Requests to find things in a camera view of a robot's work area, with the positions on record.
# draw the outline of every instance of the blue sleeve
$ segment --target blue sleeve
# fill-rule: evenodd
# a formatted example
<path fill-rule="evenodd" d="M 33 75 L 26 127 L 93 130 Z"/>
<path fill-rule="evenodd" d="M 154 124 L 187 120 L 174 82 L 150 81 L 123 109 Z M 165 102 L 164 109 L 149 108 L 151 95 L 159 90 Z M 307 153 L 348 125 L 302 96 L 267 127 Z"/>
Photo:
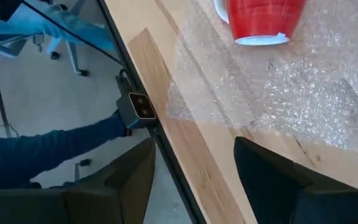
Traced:
<path fill-rule="evenodd" d="M 96 124 L 43 135 L 0 138 L 0 189 L 18 187 L 67 159 L 122 136 L 124 124 L 116 114 Z"/>

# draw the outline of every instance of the bubble wrap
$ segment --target bubble wrap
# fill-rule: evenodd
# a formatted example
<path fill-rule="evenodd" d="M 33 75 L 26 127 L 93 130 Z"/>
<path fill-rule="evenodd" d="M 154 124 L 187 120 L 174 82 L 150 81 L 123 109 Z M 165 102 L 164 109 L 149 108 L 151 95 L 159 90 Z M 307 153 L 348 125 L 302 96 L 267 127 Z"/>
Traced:
<path fill-rule="evenodd" d="M 179 26 L 167 113 L 358 151 L 358 1 L 308 0 L 287 45 L 245 47 L 211 0 Z"/>

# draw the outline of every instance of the gray floor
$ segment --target gray floor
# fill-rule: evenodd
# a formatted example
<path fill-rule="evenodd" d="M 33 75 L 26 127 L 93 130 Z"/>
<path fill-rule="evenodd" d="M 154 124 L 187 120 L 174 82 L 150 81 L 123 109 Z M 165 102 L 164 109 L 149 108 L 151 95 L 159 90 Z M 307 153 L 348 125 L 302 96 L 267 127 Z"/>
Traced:
<path fill-rule="evenodd" d="M 94 1 L 88 1 L 85 9 L 81 18 L 104 23 Z M 31 42 L 26 44 L 17 58 L 0 56 L 0 86 L 7 117 L 20 135 L 91 124 L 108 117 L 116 109 L 115 101 L 120 94 L 114 75 L 120 67 L 99 52 L 81 45 L 78 46 L 80 66 L 89 70 L 91 77 L 79 77 L 71 69 L 65 46 L 59 46 L 58 49 L 62 53 L 59 61 L 50 60 L 45 53 L 39 53 Z M 43 187 L 73 181 L 74 164 L 85 158 L 91 158 L 93 162 L 80 170 L 81 177 L 90 175 L 147 136 L 145 130 L 137 130 L 133 137 L 109 142 L 64 162 L 54 170 L 39 174 L 34 180 Z M 0 128 L 0 137 L 5 137 L 3 128 Z M 190 223 L 159 151 L 145 223 Z"/>

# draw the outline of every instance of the wooden tabletop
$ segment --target wooden tabletop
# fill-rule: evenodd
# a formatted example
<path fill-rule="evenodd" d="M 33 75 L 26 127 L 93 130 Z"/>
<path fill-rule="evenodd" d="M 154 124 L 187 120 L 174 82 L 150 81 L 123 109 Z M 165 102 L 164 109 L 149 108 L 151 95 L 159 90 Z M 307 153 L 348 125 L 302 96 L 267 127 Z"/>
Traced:
<path fill-rule="evenodd" d="M 291 136 L 252 133 L 246 127 L 235 129 L 169 116 L 170 86 L 175 78 L 173 73 L 178 75 L 178 47 L 186 49 L 185 30 L 180 27 L 188 22 L 189 15 L 197 13 L 209 20 L 215 34 L 224 43 L 230 41 L 229 31 L 222 28 L 214 11 L 213 0 L 105 2 L 207 222 L 257 223 L 234 162 L 236 136 L 245 136 L 307 168 L 358 189 L 358 153 L 355 151 L 305 142 Z M 188 60 L 201 70 L 207 69 L 205 58 L 197 57 L 189 48 L 185 52 L 180 55 L 181 60 Z M 209 71 L 205 75 L 207 85 L 213 85 L 217 78 L 218 72 Z M 182 92 L 176 97 L 188 96 L 183 90 L 179 91 Z"/>

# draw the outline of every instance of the chair wheel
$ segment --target chair wheel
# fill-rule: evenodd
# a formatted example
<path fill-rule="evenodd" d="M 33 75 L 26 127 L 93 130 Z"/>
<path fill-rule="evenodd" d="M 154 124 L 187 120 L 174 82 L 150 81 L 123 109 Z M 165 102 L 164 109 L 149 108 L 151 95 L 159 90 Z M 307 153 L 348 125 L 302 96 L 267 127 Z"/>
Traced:
<path fill-rule="evenodd" d="M 90 71 L 80 70 L 80 73 L 78 75 L 82 77 L 88 77 L 90 75 Z"/>
<path fill-rule="evenodd" d="M 92 162 L 92 160 L 91 159 L 84 159 L 84 160 L 82 160 L 82 161 L 80 161 L 80 166 L 89 166 L 89 165 L 91 165 L 91 162 Z"/>
<path fill-rule="evenodd" d="M 68 7 L 65 5 L 65 4 L 59 4 L 60 8 L 63 10 L 63 11 L 67 11 L 68 10 Z"/>
<path fill-rule="evenodd" d="M 52 60 L 59 60 L 60 59 L 60 54 L 58 52 L 52 52 L 50 54 L 50 59 Z"/>

